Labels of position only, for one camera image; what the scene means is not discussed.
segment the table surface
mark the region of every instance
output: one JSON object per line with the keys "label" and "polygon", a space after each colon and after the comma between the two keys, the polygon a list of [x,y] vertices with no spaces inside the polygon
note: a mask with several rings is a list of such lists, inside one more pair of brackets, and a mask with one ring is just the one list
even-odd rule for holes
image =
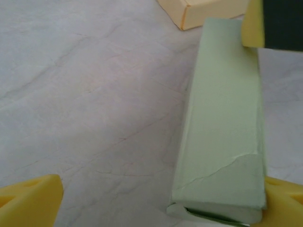
{"label": "table surface", "polygon": [[[155,0],[2,0],[0,186],[59,174],[56,227],[208,227],[165,214],[201,31]],[[303,55],[260,62],[268,174],[303,184]]]}

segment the yellow sponge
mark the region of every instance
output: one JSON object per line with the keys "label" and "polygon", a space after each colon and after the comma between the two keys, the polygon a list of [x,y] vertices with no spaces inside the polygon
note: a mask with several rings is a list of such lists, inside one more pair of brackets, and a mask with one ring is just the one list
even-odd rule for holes
{"label": "yellow sponge", "polygon": [[303,51],[302,0],[251,0],[242,23],[242,43]]}
{"label": "yellow sponge", "polygon": [[52,227],[63,196],[59,175],[0,189],[1,227]]}
{"label": "yellow sponge", "polygon": [[251,227],[302,227],[303,186],[266,177],[267,210],[261,223]]}

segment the yellow foam piece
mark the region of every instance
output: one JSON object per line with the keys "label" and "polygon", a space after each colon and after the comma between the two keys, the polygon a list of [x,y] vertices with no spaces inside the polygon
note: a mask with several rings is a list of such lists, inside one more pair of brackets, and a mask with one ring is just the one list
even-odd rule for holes
{"label": "yellow foam piece", "polygon": [[303,186],[265,178],[267,210],[261,223],[251,227],[303,227]]}
{"label": "yellow foam piece", "polygon": [[0,188],[1,227],[52,227],[63,197],[59,175]]}
{"label": "yellow foam piece", "polygon": [[242,22],[242,45],[261,48],[265,46],[263,1],[251,0]]}

